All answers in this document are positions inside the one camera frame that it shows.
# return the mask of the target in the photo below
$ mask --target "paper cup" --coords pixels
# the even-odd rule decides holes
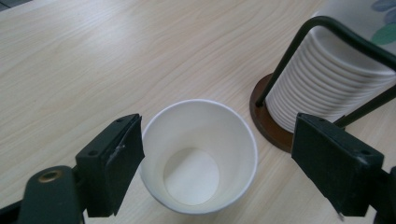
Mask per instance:
[[[184,214],[218,211],[239,199],[256,173],[253,134],[231,108],[207,100],[171,105],[143,133],[139,173],[150,194]]]

